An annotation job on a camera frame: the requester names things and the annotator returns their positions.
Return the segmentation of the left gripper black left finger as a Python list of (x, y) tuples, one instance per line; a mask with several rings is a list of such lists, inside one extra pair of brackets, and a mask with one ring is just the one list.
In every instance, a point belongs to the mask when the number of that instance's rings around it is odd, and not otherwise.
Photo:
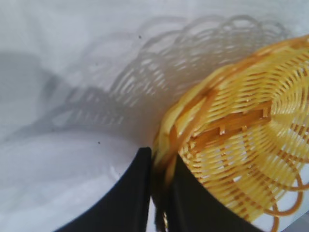
[(60, 232), (144, 232), (150, 204), (151, 149), (139, 148), (118, 182)]

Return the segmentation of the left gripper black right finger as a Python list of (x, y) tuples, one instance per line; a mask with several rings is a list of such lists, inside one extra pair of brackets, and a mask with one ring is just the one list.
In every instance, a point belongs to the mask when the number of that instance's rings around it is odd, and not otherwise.
[(214, 198), (177, 156), (168, 199), (170, 232), (259, 232)]

